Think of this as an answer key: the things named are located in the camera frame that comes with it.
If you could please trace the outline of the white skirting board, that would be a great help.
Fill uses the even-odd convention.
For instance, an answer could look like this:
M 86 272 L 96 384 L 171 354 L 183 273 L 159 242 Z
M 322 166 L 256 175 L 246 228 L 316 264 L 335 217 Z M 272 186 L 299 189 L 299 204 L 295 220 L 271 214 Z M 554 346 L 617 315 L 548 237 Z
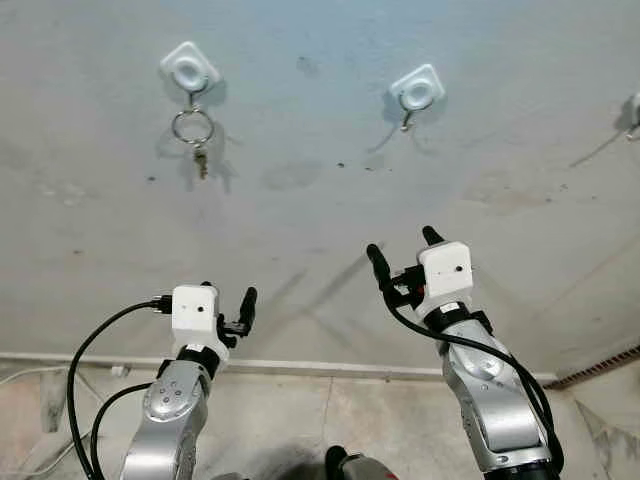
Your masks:
M 82 364 L 96 367 L 128 366 L 132 369 L 157 369 L 161 357 L 122 357 L 86 355 Z M 366 364 L 333 364 L 333 362 L 243 360 L 233 358 L 220 367 L 223 372 L 243 374 L 320 376 L 320 378 L 380 378 L 390 380 L 443 381 L 440 367 L 404 367 Z

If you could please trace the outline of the red-brown brick edging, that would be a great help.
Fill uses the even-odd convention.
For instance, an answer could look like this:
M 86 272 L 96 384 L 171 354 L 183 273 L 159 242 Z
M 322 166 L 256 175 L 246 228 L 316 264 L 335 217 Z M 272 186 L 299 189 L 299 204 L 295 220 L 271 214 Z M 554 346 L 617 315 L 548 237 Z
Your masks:
M 584 383 L 584 381 L 599 378 L 599 376 L 607 374 L 607 372 L 621 369 L 621 367 L 631 364 L 631 362 L 635 362 L 639 358 L 640 346 L 631 346 L 616 353 L 616 355 L 595 362 L 593 365 L 581 367 L 581 369 L 572 371 L 570 374 L 559 375 L 554 381 L 545 381 L 545 383 L 541 384 L 541 387 L 548 390 L 563 390 L 575 387 L 575 385 Z

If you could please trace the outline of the white adhesive wall hook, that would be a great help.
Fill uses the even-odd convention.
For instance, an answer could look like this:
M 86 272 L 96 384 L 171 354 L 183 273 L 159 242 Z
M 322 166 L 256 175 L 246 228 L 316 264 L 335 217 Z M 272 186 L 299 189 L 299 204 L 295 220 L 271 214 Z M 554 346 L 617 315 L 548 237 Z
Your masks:
M 195 42 L 184 41 L 160 61 L 160 72 L 186 95 L 186 110 L 198 109 L 196 99 L 221 83 L 218 68 Z
M 388 93 L 401 109 L 399 131 L 407 133 L 413 125 L 413 115 L 431 108 L 447 96 L 445 84 L 433 64 L 425 63 L 390 83 Z

